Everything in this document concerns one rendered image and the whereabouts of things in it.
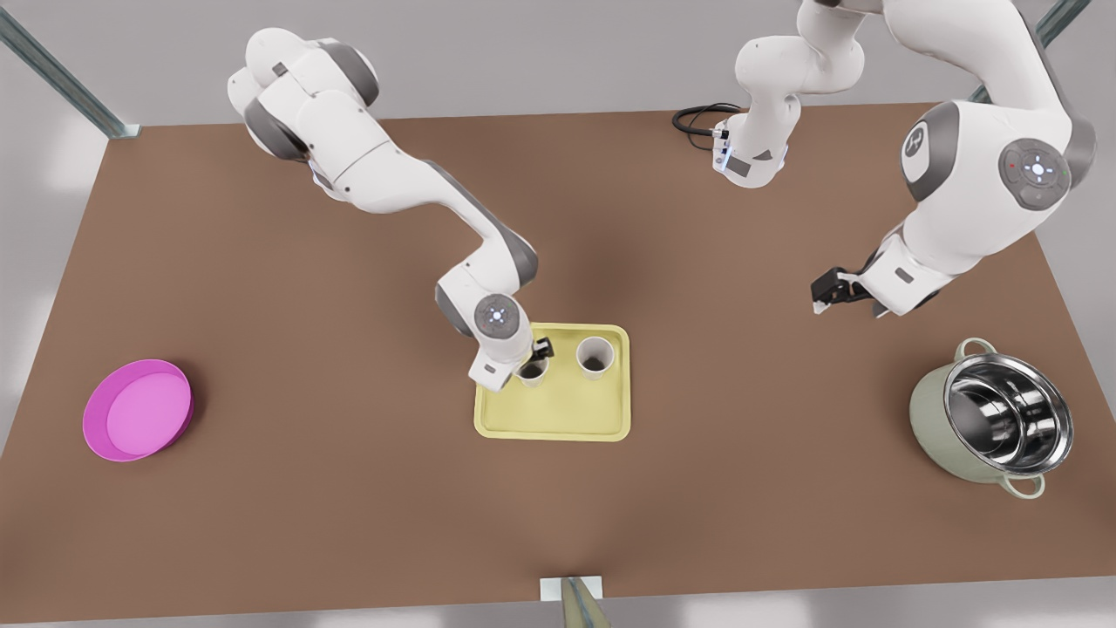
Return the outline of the yellow rectangular tray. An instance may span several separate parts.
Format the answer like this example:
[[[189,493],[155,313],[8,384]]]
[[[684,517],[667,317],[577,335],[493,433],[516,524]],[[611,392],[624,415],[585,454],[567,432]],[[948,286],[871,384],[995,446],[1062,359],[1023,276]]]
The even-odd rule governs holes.
[[[549,338],[554,357],[537,386],[519,378],[502,392],[478,388],[473,424],[498,439],[617,442],[631,429],[629,334],[613,323],[533,323],[536,337]],[[583,370],[587,338],[610,345],[609,369]]]

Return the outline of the green pot with steel interior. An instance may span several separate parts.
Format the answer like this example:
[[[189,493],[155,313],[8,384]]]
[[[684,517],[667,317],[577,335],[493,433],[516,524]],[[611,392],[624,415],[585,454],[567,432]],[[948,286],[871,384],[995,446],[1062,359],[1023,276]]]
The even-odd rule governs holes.
[[[939,468],[1020,500],[1043,496],[1045,474],[1072,450],[1072,414],[1054,383],[984,338],[959,342],[916,383],[908,416]]]

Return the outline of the pink round bowl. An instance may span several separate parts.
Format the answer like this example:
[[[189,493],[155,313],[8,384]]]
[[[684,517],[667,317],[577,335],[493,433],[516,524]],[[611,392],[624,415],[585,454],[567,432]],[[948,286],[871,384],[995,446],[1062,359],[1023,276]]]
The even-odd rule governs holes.
[[[173,363],[122,365],[92,392],[83,413],[86,445],[103,460],[138,461],[174,444],[193,417],[187,375]]]

